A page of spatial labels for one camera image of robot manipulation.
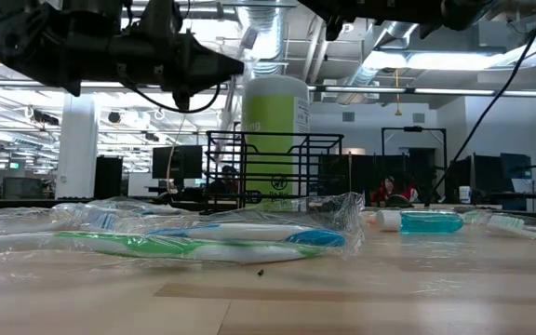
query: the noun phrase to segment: wire rack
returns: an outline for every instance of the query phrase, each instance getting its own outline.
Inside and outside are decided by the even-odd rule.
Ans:
[[[270,141],[278,137],[289,137],[293,143],[286,151],[265,152],[258,145],[248,143],[247,136],[254,137],[255,142]],[[285,132],[250,132],[250,131],[207,131],[208,151],[206,151],[206,197],[207,210],[217,208],[221,201],[236,201],[238,208],[248,204],[259,204],[262,200],[272,201],[294,199],[314,195],[317,185],[347,180],[348,174],[316,173],[316,168],[327,163],[319,157],[342,152],[343,135],[322,133],[285,133]],[[232,166],[235,172],[225,176],[221,166]],[[291,173],[250,172],[251,166],[290,166]],[[213,181],[231,181],[236,184],[236,191],[229,194],[212,193]],[[270,182],[273,186],[293,183],[294,194],[263,194],[248,189],[248,181]]]

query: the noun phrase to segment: wooden table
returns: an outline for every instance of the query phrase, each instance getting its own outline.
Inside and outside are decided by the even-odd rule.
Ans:
[[[536,334],[536,241],[471,228],[369,231],[348,261],[136,262],[0,256],[0,334]]]

